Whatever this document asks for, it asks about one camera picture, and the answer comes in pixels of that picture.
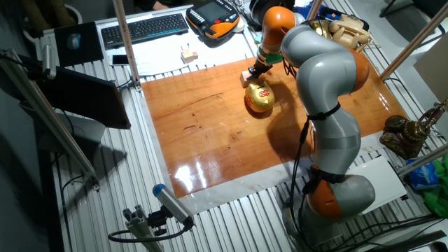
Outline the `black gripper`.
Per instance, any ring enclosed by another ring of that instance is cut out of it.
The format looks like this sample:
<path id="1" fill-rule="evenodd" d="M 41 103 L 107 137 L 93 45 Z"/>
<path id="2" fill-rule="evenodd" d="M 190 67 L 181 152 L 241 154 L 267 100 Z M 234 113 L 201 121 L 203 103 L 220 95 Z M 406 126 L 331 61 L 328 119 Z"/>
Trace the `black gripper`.
<path id="1" fill-rule="evenodd" d="M 255 61 L 255 64 L 248 68 L 248 72 L 252 75 L 252 77 L 259 78 L 261 74 L 266 73 L 271 68 L 272 68 L 271 64 L 265 64 L 261 62 L 259 59 L 257 59 Z"/>

